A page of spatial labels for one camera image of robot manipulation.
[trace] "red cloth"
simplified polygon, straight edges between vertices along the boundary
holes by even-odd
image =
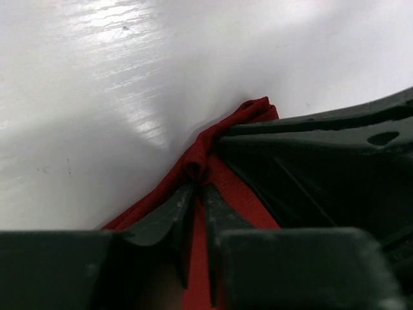
[[[232,115],[203,131],[151,193],[103,228],[117,231],[127,228],[165,203],[189,180],[200,185],[213,183],[223,199],[253,226],[279,228],[251,189],[214,154],[214,143],[229,127],[273,119],[278,119],[277,110],[267,97],[243,103]],[[183,310],[211,309],[203,213],[203,206],[197,199],[189,285],[183,297]]]

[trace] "oval hole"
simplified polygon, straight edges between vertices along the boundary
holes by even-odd
[[[399,134],[400,133],[397,131],[384,132],[382,134],[376,134],[374,136],[369,137],[369,139],[367,139],[367,142],[382,147],[386,145],[388,142],[392,141],[393,139],[396,139],[399,136]]]

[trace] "white surface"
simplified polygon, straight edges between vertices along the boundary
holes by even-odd
[[[92,229],[244,100],[413,85],[413,1],[0,0],[0,229]]]

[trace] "white table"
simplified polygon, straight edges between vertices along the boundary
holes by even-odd
[[[93,229],[208,124],[413,85],[411,0],[0,0],[0,229]]]

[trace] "folded red fabric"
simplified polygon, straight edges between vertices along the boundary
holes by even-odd
[[[165,203],[190,180],[201,186],[213,183],[226,203],[254,227],[278,228],[251,189],[214,154],[215,142],[229,127],[273,119],[278,119],[277,110],[267,97],[243,103],[232,115],[203,131],[151,193],[103,228],[117,231],[127,228]],[[183,297],[183,310],[211,309],[207,259],[204,208],[197,199],[189,283]]]

